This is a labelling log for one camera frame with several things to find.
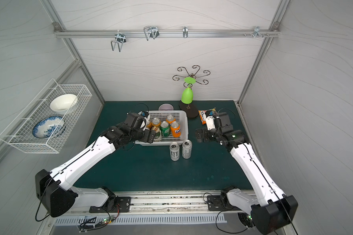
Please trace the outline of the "black metal cup stand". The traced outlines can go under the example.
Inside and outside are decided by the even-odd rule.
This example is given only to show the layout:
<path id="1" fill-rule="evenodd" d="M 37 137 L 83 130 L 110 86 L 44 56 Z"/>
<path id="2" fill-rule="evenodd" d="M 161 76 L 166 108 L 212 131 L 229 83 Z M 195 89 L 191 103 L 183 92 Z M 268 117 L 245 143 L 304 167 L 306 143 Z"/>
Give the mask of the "black metal cup stand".
<path id="1" fill-rule="evenodd" d="M 178 72 L 185 71 L 187 73 L 187 76 L 183 77 L 179 74 L 176 74 L 172 77 L 172 80 L 173 81 L 180 81 L 181 79 L 183 79 L 183 82 L 184 82 L 184 79 L 186 77 L 193 77 L 196 79 L 195 84 L 199 84 L 199 85 L 208 85 L 209 84 L 209 81 L 206 79 L 207 76 L 211 75 L 211 72 L 209 70 L 203 70 L 203 74 L 198 76 L 198 73 L 201 70 L 201 67 L 199 65 L 193 65 L 192 69 L 195 71 L 188 72 L 186 67 L 183 67 L 183 66 L 178 67 L 177 71 Z M 193 104 L 193 102 L 190 104 L 184 104 L 181 102 L 181 99 L 180 99 L 179 107 L 181 110 L 183 110 L 186 113 L 188 118 L 195 118 L 199 114 L 198 109 L 196 108 L 196 105 Z"/>

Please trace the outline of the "white plastic basket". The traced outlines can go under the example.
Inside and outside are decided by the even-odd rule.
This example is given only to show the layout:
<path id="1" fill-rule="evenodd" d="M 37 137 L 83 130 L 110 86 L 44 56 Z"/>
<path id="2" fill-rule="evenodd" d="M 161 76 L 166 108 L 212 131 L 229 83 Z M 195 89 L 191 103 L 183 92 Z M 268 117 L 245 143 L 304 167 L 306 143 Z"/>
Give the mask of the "white plastic basket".
<path id="1" fill-rule="evenodd" d="M 151 110 L 151 111 L 149 111 L 149 115 L 150 115 L 150 120 L 157 117 L 161 121 L 165 121 L 169 115 L 172 115 L 176 119 L 176 122 L 180 126 L 181 135 L 180 135 L 180 137 L 175 138 L 172 136 L 172 134 L 170 134 L 166 138 L 162 137 L 162 139 L 160 141 L 154 140 L 154 142 L 152 144 L 144 143 L 144 142 L 140 142 L 140 141 L 135 141 L 136 145 L 169 146 L 170 143 L 172 143 L 172 142 L 177 142 L 179 145 L 181 145 L 184 140 L 188 139 L 188 120 L 187 120 L 187 115 L 184 111 L 181 111 L 181 110 L 173 110 L 173 111 Z"/>

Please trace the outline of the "colourful snack bag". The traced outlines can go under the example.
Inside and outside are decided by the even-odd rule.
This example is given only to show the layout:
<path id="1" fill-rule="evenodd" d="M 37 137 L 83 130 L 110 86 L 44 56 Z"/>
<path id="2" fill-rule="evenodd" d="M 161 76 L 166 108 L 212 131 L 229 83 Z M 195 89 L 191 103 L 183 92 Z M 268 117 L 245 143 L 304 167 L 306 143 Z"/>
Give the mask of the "colourful snack bag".
<path id="1" fill-rule="evenodd" d="M 199 117 L 201 119 L 202 125 L 207 123 L 207 118 L 215 115 L 217 113 L 215 108 L 208 109 L 208 110 L 199 110 Z"/>

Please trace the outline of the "white Monster can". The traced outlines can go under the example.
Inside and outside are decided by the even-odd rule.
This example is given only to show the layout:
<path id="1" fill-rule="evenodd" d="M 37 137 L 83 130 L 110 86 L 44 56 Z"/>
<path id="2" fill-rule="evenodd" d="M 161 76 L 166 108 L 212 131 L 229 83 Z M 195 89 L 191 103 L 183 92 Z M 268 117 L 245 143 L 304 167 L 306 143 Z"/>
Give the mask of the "white Monster can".
<path id="1" fill-rule="evenodd" d="M 179 155 L 180 155 L 180 146 L 177 142 L 172 142 L 170 143 L 170 157 L 171 160 L 176 162 L 179 160 Z"/>
<path id="2" fill-rule="evenodd" d="M 182 157 L 184 159 L 189 159 L 192 154 L 192 142 L 190 140 L 185 140 L 182 143 Z"/>

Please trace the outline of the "orange Fanta can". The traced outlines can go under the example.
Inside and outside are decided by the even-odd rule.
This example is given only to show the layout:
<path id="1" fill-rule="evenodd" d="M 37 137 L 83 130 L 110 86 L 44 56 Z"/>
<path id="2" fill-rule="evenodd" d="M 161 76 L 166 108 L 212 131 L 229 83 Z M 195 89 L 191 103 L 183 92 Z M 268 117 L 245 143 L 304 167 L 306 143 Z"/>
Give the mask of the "orange Fanta can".
<path id="1" fill-rule="evenodd" d="M 171 128 L 172 136 L 174 138 L 179 138 L 181 136 L 181 128 L 178 122 L 176 121 L 172 122 L 170 124 L 170 128 Z"/>

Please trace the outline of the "orange can back middle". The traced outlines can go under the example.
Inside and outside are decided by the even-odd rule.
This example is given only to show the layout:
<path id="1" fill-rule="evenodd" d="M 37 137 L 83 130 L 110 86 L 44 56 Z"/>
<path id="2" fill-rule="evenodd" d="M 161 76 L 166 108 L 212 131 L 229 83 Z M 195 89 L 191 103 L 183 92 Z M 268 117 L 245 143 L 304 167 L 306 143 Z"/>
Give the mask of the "orange can back middle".
<path id="1" fill-rule="evenodd" d="M 155 126 L 155 127 L 160 127 L 161 125 L 161 120 L 159 118 L 153 118 L 152 119 L 152 126 Z"/>

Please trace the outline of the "small metal hook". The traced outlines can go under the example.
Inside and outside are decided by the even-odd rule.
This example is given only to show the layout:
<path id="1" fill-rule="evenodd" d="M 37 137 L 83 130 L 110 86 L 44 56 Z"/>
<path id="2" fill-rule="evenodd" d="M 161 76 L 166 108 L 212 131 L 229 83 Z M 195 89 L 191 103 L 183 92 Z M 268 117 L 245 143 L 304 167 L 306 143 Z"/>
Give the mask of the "small metal hook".
<path id="1" fill-rule="evenodd" d="M 183 38 L 188 38 L 188 27 L 187 26 L 184 26 L 182 28 L 182 36 L 183 36 Z"/>

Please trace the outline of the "right metal hook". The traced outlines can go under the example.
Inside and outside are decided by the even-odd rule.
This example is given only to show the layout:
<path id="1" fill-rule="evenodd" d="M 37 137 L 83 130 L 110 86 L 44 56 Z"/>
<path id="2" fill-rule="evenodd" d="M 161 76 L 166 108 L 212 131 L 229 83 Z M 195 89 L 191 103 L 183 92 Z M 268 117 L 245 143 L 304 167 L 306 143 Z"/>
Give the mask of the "right metal hook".
<path id="1" fill-rule="evenodd" d="M 267 38 L 269 37 L 268 33 L 261 33 L 260 28 L 257 26 L 254 28 L 253 32 L 250 34 L 244 33 L 244 37 L 252 37 L 252 38 Z"/>

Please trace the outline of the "metal loop hook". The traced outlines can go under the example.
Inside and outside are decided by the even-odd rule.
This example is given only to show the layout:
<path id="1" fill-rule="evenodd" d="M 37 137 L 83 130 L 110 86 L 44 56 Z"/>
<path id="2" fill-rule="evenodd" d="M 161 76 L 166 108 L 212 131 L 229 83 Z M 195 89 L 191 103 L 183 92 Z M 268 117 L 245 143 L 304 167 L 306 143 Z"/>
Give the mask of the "metal loop hook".
<path id="1" fill-rule="evenodd" d="M 159 36 L 159 30 L 157 26 L 146 26 L 143 28 L 146 40 L 149 41 L 151 38 L 156 39 Z"/>

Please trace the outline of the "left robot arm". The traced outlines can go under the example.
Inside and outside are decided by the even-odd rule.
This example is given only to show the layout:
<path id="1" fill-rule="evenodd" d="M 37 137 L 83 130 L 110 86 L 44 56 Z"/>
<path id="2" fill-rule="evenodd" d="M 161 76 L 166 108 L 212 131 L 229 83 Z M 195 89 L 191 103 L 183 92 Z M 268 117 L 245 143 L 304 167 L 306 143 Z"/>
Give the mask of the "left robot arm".
<path id="1" fill-rule="evenodd" d="M 116 195 L 107 187 L 82 189 L 74 183 L 106 156 L 130 142 L 153 143 L 155 131 L 147 129 L 147 111 L 128 113 L 126 120 L 103 131 L 98 138 L 64 164 L 51 171 L 40 170 L 35 175 L 36 196 L 49 216 L 59 217 L 72 208 L 96 207 L 112 211 Z"/>

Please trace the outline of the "orange can back left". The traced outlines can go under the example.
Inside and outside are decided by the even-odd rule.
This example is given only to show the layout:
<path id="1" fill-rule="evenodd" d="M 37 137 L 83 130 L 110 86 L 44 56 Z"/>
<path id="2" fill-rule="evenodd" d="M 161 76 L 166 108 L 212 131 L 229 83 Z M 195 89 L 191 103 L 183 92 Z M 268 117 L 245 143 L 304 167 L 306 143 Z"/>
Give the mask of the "orange can back left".
<path id="1" fill-rule="evenodd" d="M 151 122 L 150 120 L 147 120 L 146 127 L 147 127 L 148 129 L 150 129 L 150 130 L 152 129 L 153 124 L 152 124 L 152 122 Z"/>

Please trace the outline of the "blue patterned plate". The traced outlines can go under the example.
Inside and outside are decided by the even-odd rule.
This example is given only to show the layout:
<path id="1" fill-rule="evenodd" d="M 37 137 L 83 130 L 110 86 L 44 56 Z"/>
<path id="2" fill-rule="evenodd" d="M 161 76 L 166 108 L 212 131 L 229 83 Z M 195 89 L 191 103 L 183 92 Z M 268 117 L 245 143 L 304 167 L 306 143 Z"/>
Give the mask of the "blue patterned plate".
<path id="1" fill-rule="evenodd" d="M 64 124 L 63 117 L 51 116 L 38 122 L 33 128 L 32 134 L 36 138 L 47 139 L 61 133 L 64 129 Z"/>

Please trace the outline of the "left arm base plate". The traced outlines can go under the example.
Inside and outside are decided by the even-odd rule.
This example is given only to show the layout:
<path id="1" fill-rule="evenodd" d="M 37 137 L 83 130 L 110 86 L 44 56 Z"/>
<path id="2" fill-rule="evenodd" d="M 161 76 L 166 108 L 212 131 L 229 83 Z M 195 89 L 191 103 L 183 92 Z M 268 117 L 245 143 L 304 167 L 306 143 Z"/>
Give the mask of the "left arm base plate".
<path id="1" fill-rule="evenodd" d="M 129 212 L 131 205 L 131 197 L 116 196 L 110 197 L 101 207 L 90 207 L 90 213 L 114 213 L 114 212 Z"/>

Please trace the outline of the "orange can back right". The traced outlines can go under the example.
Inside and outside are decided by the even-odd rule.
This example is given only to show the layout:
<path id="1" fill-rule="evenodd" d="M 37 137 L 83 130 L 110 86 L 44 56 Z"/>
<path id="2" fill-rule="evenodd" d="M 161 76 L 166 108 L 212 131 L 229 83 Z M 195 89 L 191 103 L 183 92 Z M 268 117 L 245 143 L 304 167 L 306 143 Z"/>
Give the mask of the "orange can back right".
<path id="1" fill-rule="evenodd" d="M 173 115 L 168 115 L 166 117 L 166 121 L 169 123 L 169 124 L 172 124 L 173 122 L 176 121 L 175 117 Z"/>

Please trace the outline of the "green plastic wine glass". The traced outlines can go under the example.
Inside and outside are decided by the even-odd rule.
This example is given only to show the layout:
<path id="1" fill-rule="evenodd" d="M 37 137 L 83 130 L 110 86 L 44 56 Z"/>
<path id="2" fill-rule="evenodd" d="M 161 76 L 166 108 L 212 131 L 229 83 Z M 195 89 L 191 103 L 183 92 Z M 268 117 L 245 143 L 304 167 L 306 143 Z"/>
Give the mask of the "green plastic wine glass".
<path id="1" fill-rule="evenodd" d="M 196 79 L 193 77 L 186 77 L 184 79 L 183 86 L 185 87 L 182 95 L 181 95 L 181 102 L 184 104 L 190 104 L 193 102 L 193 91 L 192 86 L 196 83 Z"/>

